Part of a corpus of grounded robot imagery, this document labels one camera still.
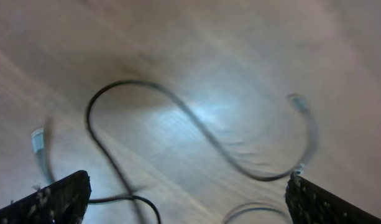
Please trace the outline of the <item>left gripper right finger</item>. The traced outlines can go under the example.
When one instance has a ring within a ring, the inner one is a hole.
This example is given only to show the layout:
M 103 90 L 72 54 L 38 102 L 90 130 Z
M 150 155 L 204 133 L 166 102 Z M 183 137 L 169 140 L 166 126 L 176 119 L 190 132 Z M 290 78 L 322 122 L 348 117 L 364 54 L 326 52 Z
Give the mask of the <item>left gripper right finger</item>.
M 381 224 L 380 218 L 294 173 L 285 201 L 294 224 Z

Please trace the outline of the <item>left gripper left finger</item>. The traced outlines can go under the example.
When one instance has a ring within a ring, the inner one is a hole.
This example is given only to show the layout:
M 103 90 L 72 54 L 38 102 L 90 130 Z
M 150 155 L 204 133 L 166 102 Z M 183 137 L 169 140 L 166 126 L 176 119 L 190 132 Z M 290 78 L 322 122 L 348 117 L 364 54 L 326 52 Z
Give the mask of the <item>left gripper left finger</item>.
M 90 195 L 90 177 L 79 170 L 0 209 L 0 224 L 79 224 Z

